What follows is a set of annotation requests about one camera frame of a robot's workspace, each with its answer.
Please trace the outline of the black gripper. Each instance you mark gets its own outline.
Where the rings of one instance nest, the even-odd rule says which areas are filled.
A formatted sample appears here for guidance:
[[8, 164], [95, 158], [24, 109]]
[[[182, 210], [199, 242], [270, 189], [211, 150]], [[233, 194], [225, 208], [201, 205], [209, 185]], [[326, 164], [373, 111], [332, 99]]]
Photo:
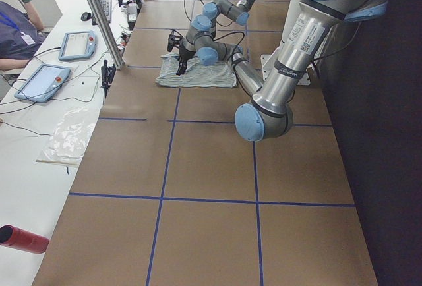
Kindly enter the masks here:
[[167, 39], [167, 52], [172, 52], [174, 48], [179, 51], [178, 69], [176, 75], [180, 76], [185, 74], [187, 69], [187, 61], [195, 56], [196, 50], [191, 47], [191, 44], [185, 39], [182, 34], [176, 30], [172, 30]]

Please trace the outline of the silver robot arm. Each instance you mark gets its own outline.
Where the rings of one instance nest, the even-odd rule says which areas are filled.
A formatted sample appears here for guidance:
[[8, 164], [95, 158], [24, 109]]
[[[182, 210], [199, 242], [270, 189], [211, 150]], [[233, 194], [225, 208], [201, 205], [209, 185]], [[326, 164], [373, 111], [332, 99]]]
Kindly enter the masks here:
[[250, 142], [275, 138], [290, 130], [293, 113], [289, 99], [331, 27], [382, 16], [388, 4], [388, 0], [300, 0], [299, 16], [286, 41], [275, 50], [270, 74], [263, 78], [244, 58], [240, 47], [215, 38], [219, 15], [243, 26], [255, 1], [212, 0], [192, 19], [188, 32], [184, 36], [170, 34], [167, 45], [168, 49], [179, 50], [177, 74], [185, 73], [193, 57], [205, 66], [223, 61], [234, 72], [250, 95], [250, 101], [235, 112], [235, 126]]
[[217, 18], [222, 15], [237, 25], [246, 25], [249, 19], [249, 11], [256, 0], [238, 0], [233, 3], [231, 0], [211, 0], [202, 7], [202, 14], [210, 19], [210, 33], [216, 36]]

